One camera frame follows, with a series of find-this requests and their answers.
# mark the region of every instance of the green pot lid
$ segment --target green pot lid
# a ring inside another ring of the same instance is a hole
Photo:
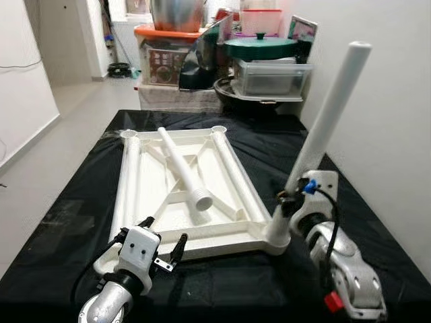
[[[257,34],[256,38],[228,40],[224,43],[226,54],[245,61],[282,59],[295,55],[297,49],[296,40],[274,37],[264,38],[264,35]]]

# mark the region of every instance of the black tablecloth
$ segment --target black tablecloth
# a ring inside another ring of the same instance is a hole
[[[69,293],[84,264],[107,243],[123,152],[119,130],[202,129],[217,124],[228,129],[238,158],[272,213],[274,196],[304,142],[305,129],[296,117],[256,120],[120,111],[2,278],[2,320],[77,322],[79,309],[69,303]],[[328,157],[321,168],[337,170]],[[338,200],[342,227],[381,279],[389,319],[412,322],[412,314],[431,306],[427,280],[342,175]],[[95,293],[97,282],[89,271],[78,290],[78,303]],[[293,237],[282,256],[235,254],[186,262],[173,275],[159,274],[126,322],[331,320],[322,298],[307,247]]]

